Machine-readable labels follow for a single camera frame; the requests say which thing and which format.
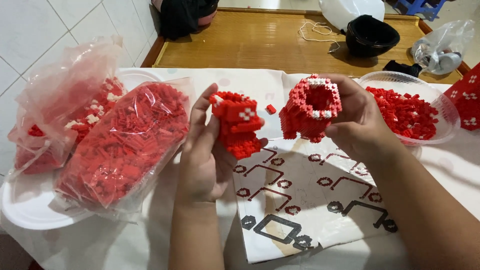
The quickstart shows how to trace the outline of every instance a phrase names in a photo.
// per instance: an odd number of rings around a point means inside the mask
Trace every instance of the blue stool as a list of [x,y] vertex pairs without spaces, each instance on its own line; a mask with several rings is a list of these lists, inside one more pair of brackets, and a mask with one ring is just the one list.
[[429,21],[433,22],[438,12],[444,5],[445,1],[446,0],[440,0],[440,3],[432,4],[429,0],[413,0],[413,4],[410,4],[408,0],[398,0],[393,6],[393,8],[396,9],[398,3],[402,3],[402,5],[404,5],[408,9],[406,15],[415,15],[417,13],[423,12],[432,13]]

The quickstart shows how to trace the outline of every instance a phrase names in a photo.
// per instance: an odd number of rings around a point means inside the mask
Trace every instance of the hand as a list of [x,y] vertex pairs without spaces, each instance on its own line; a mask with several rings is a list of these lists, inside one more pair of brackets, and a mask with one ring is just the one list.
[[325,129],[326,136],[356,161],[387,158],[403,145],[386,125],[375,98],[354,80],[340,74],[321,74],[338,85],[342,112]]
[[[217,141],[220,120],[214,115],[205,126],[209,97],[218,91],[210,85],[192,107],[190,130],[180,159],[180,179],[177,200],[182,202],[215,202],[222,196],[233,175],[237,159]],[[262,147],[268,143],[261,139]]]

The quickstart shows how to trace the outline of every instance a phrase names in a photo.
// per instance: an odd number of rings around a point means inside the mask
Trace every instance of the wooden tray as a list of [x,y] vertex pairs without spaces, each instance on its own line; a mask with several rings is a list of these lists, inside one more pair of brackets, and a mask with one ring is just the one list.
[[[262,68],[292,73],[342,73],[361,77],[381,71],[390,61],[412,65],[409,48],[424,36],[416,16],[386,14],[384,21],[400,34],[400,42],[388,52],[374,58],[356,58],[348,53],[345,36],[316,11],[219,8],[212,24],[196,34],[167,40],[153,67],[162,68]],[[307,38],[336,40],[306,41],[299,35],[305,22],[327,23],[333,32],[327,36],[303,29]],[[446,75],[423,73],[420,79],[430,83],[453,84],[461,78],[459,71]]]

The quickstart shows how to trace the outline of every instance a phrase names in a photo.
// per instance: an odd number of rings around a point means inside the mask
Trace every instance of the clear plastic bowl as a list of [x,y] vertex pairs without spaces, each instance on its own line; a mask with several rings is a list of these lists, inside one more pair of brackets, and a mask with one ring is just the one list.
[[392,71],[378,71],[364,75],[358,81],[363,88],[367,86],[393,89],[403,95],[420,95],[420,99],[429,102],[438,110],[438,123],[435,124],[437,133],[429,140],[417,140],[396,134],[404,145],[417,146],[427,144],[441,144],[449,141],[460,129],[460,116],[453,103],[437,88],[413,76]]

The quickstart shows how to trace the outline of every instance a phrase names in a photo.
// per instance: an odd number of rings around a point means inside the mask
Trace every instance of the clear plastic bag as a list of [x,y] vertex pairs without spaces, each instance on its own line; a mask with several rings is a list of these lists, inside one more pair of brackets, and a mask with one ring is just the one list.
[[385,5],[381,0],[319,0],[322,14],[339,30],[360,15],[371,15],[384,21]]
[[442,75],[454,71],[462,63],[470,41],[473,39],[475,22],[453,21],[426,34],[412,46],[415,63],[424,71]]
[[66,48],[58,62],[34,70],[22,93],[8,139],[17,144],[15,174],[41,173],[64,165],[78,132],[65,126],[86,111],[104,82],[113,79],[122,37],[98,37]]
[[99,214],[138,212],[188,132],[191,100],[190,78],[136,87],[77,146],[57,194]]

